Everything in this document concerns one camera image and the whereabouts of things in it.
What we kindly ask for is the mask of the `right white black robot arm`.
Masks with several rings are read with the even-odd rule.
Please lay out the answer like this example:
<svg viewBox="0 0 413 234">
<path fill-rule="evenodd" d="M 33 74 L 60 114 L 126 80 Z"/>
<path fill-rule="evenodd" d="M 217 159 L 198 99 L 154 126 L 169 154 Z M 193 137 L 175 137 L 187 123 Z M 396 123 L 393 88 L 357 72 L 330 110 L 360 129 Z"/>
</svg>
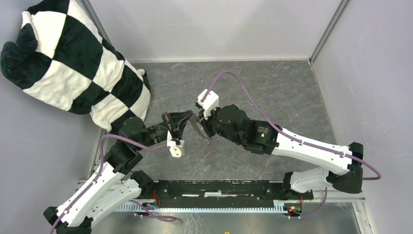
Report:
<svg viewBox="0 0 413 234">
<path fill-rule="evenodd" d="M 284 197 L 294 199 L 300 193 L 329 186 L 349 194 L 361 192 L 362 144 L 339 146 L 310 138 L 296 142 L 289 138 L 292 132 L 285 128 L 278 132 L 266 121 L 250 119 L 234 104 L 209 112 L 198 103 L 196 107 L 200 109 L 197 121 L 208 137 L 219 135 L 253 154 L 288 156 L 317 165 L 308 171 L 286 173 L 281 186 Z"/>
</svg>

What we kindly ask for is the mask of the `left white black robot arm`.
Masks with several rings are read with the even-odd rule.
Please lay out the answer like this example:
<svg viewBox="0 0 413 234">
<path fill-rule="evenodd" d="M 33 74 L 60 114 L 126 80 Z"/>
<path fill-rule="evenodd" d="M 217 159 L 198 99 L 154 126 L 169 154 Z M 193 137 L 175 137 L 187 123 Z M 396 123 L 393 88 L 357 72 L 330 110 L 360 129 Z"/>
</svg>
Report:
<svg viewBox="0 0 413 234">
<path fill-rule="evenodd" d="M 133 171 L 143 159 L 141 150 L 171 152 L 180 157 L 184 151 L 183 131 L 194 116 L 190 110 L 162 114 L 162 122 L 145 126 L 139 117 L 124 119 L 116 135 L 116 143 L 105 152 L 101 163 L 82 187 L 58 207 L 48 207 L 43 215 L 52 225 L 51 233 L 89 234 L 94 225 L 119 206 L 134 198 L 148 198 L 153 192 L 153 179 L 145 172 Z"/>
</svg>

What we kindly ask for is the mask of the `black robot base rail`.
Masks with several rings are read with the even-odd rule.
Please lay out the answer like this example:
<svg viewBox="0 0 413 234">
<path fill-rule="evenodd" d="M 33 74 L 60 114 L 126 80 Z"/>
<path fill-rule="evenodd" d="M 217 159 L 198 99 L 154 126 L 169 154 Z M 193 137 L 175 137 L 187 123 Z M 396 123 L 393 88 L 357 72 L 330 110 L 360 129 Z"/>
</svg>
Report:
<svg viewBox="0 0 413 234">
<path fill-rule="evenodd" d="M 130 179 L 142 189 L 137 199 L 160 202 L 161 208 L 270 208 L 275 200 L 312 200 L 313 192 L 293 191 L 272 180 L 152 180 L 145 172 Z"/>
</svg>

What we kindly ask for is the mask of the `silver perforated metal plate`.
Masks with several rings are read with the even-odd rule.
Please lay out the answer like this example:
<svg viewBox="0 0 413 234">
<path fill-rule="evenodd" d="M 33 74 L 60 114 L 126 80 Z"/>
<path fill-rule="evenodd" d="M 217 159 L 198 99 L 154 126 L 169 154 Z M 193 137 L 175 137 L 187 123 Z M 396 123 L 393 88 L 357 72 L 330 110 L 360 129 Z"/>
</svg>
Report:
<svg viewBox="0 0 413 234">
<path fill-rule="evenodd" d="M 206 137 L 201 129 L 198 127 L 198 122 L 197 122 L 197 116 L 192 113 L 190 118 L 189 118 L 189 123 L 191 124 L 192 128 L 194 129 L 194 131 L 201 137 L 203 138 L 205 141 L 209 141 L 209 138 Z"/>
</svg>

